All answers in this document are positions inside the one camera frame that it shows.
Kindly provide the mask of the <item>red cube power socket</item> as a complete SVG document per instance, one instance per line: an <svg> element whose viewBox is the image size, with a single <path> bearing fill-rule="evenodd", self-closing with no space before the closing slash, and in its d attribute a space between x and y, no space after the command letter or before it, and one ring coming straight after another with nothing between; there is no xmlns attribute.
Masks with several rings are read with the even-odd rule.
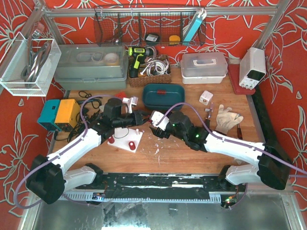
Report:
<svg viewBox="0 0 307 230"><path fill-rule="evenodd" d="M124 91L121 91L121 92L115 94L115 96L118 97L118 98L125 98L125 97L127 97L127 95L126 95L126 93Z"/></svg>

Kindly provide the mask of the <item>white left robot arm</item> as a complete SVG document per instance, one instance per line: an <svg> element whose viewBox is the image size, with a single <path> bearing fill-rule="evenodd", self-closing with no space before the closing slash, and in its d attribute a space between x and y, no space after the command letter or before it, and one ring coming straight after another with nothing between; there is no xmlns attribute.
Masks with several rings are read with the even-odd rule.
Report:
<svg viewBox="0 0 307 230"><path fill-rule="evenodd" d="M116 128L137 127L149 120L149 113L136 110L113 118L102 113L78 137L60 150L34 158L26 187L47 204L56 202L64 192L94 182L98 168L93 164L78 170L70 167L82 156L108 140Z"/></svg>

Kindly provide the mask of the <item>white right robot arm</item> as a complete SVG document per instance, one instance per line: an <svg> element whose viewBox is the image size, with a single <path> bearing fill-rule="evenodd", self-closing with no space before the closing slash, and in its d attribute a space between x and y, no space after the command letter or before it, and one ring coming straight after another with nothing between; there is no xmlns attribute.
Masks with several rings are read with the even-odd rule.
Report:
<svg viewBox="0 0 307 230"><path fill-rule="evenodd" d="M290 168L281 161L289 162L290 158L276 140L248 142L215 131L209 133L200 126L180 128L170 123L165 129L152 127L151 131L159 138L177 137L195 151L219 153L246 162L241 166L225 166L221 171L222 177L233 185L262 182L276 190L286 187Z"/></svg>

